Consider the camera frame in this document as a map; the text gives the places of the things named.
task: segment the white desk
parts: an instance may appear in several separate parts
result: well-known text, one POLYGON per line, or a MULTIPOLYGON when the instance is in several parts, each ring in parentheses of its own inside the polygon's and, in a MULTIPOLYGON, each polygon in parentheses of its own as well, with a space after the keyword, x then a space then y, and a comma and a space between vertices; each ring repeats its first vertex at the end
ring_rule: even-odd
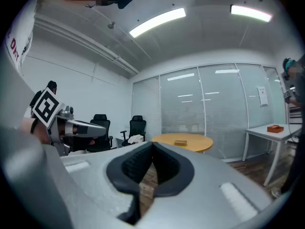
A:
POLYGON ((259 126, 256 128, 251 128, 251 129, 246 129, 246 143, 244 145, 244 155, 243 155, 243 161, 245 161, 246 156, 247 156, 247 151, 248 151, 248 145, 249 145, 249 135, 255 135, 255 136, 259 136, 261 138, 270 140, 272 142, 276 142, 277 146, 276 146, 276 151, 275 151, 275 156, 271 165, 271 168, 269 170, 268 176, 264 182, 264 186, 267 186, 273 173, 274 170, 276 168, 276 164, 280 155, 280 150, 281 150, 281 146, 282 144, 288 140, 289 138, 291 138, 291 136, 293 136, 297 131, 299 131, 302 127, 302 125, 290 125, 290 127, 288 125, 282 125, 282 124, 278 124, 280 126, 284 127, 284 131, 280 132, 280 133, 272 133, 272 132, 267 132, 267 127, 271 126, 272 124, 268 124, 268 125, 263 125, 263 126, 259 126))

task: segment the black office chair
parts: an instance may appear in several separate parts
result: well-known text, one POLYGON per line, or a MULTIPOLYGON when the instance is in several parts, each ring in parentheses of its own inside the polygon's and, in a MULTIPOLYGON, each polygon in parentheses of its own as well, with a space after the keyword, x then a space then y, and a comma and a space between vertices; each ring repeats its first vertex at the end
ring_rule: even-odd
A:
MULTIPOLYGON (((130 133, 129 133, 129 138, 133 135, 142 135, 144 137, 145 141, 145 126, 146 126, 146 121, 143 120, 142 115, 135 115, 132 120, 129 122, 130 125, 130 133)), ((130 143, 128 143, 128 139, 126 140, 125 137, 125 132, 126 131, 121 131, 124 135, 124 141, 122 142, 122 146, 128 146, 130 143)))
POLYGON ((112 147, 113 140, 113 136, 108 136, 110 120, 107 120, 107 116, 105 114, 96 114, 93 120, 90 121, 90 123, 105 127, 106 135, 99 136, 97 139, 95 139, 95 144, 88 145, 87 151, 95 153, 109 150, 112 147))

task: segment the wooden floor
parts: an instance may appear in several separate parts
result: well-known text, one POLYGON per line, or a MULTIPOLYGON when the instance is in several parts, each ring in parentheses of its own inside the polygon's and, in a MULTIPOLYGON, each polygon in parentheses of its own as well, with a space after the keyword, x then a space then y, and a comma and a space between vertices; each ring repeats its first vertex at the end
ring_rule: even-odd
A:
MULTIPOLYGON (((271 195, 272 187, 281 187, 288 175, 289 168, 293 161, 295 146, 286 145, 281 152, 277 167, 273 174, 273 177, 268 184, 264 187, 263 183, 267 177, 269 169, 271 167, 275 151, 271 151, 270 154, 263 154, 251 159, 246 160, 245 162, 238 161, 228 163, 231 167, 235 168, 263 189, 266 190, 268 194, 271 195)), ((151 165, 148 169, 146 175, 144 176, 142 182, 140 183, 141 194, 140 194, 140 209, 141 215, 144 215, 153 203, 153 190, 158 186, 157 173, 156 169, 151 165)))

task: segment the fluorescent light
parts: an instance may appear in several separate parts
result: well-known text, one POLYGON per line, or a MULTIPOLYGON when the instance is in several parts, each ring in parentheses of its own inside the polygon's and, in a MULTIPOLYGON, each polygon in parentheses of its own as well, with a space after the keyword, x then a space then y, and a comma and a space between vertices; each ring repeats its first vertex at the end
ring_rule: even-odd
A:
POLYGON ((138 27, 134 28, 131 32, 129 32, 131 34, 131 36, 133 36, 134 38, 136 38, 137 36, 141 35, 142 33, 158 26, 161 25, 163 23, 166 23, 168 21, 172 21, 178 18, 182 18, 185 17, 185 11, 184 9, 177 9, 177 10, 173 10, 173 11, 169 11, 167 13, 158 15, 157 17, 154 17, 146 22, 144 22, 143 24, 139 25, 138 27))
POLYGON ((181 95, 181 96, 178 96, 178 97, 188 97, 188 96, 192 96, 193 94, 188 94, 188 95, 181 95))
POLYGON ((265 22, 269 22, 272 18, 272 15, 261 12, 259 10, 254 10, 251 8, 236 5, 231 5, 231 13, 256 18, 265 22))
POLYGON ((185 78, 185 77, 190 77, 190 76, 194 76, 194 73, 191 74, 183 74, 183 75, 179 75, 176 77, 172 77, 172 78, 167 78, 168 81, 172 81, 172 80, 177 80, 177 79, 181 79, 181 78, 185 78))
POLYGON ((221 74, 221 73, 238 73, 239 70, 220 70, 220 71, 215 71, 215 74, 221 74))
POLYGON ((215 93, 205 93, 205 94, 218 94, 219 92, 215 92, 215 93))

